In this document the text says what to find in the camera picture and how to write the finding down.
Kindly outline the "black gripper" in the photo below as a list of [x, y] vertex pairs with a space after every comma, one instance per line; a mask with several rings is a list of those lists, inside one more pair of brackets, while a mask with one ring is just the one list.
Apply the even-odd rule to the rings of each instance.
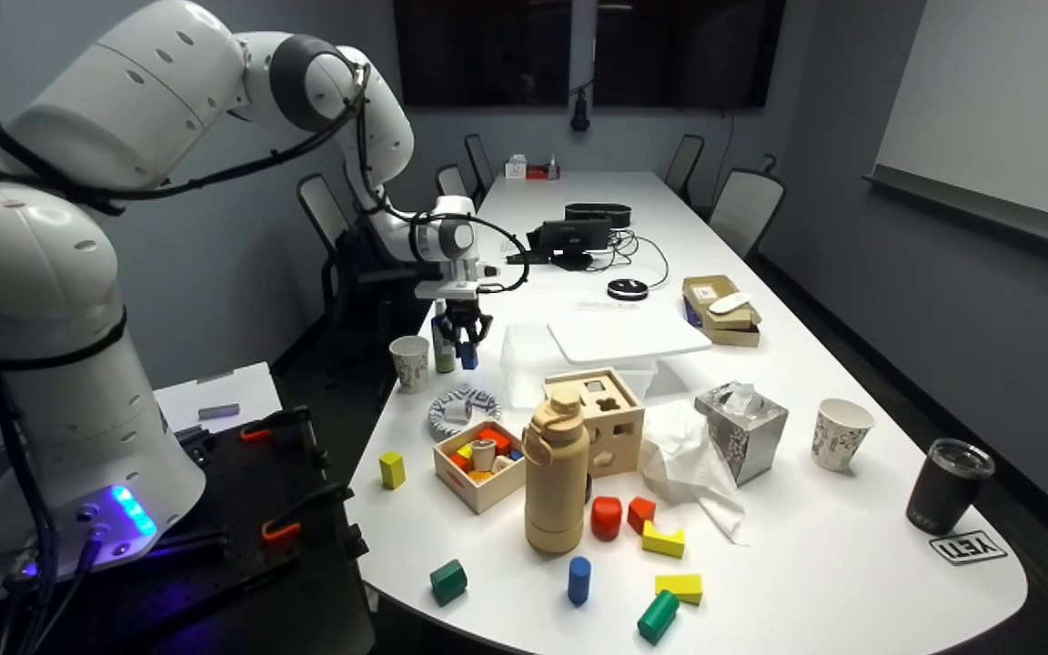
[[[436, 269], [436, 282], [414, 284], [414, 294], [425, 304], [477, 304], [482, 294], [494, 292], [494, 284], [482, 272], [477, 231], [467, 215], [430, 220], [414, 233], [414, 260]], [[490, 332], [490, 318], [474, 312], [469, 354], [482, 351], [488, 332]], [[458, 334], [446, 312], [435, 318], [435, 344], [436, 344], [436, 358], [450, 358], [450, 360], [458, 358]]]

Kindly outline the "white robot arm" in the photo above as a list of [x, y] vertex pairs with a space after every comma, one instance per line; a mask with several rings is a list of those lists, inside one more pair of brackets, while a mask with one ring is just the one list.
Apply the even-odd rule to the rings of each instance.
[[176, 196], [176, 169], [220, 117], [339, 145], [385, 254], [446, 272], [420, 292], [477, 292], [474, 207], [385, 196], [414, 133], [364, 51], [151, 0], [0, 123], [0, 602], [146, 556], [207, 492], [127, 334], [102, 221]]

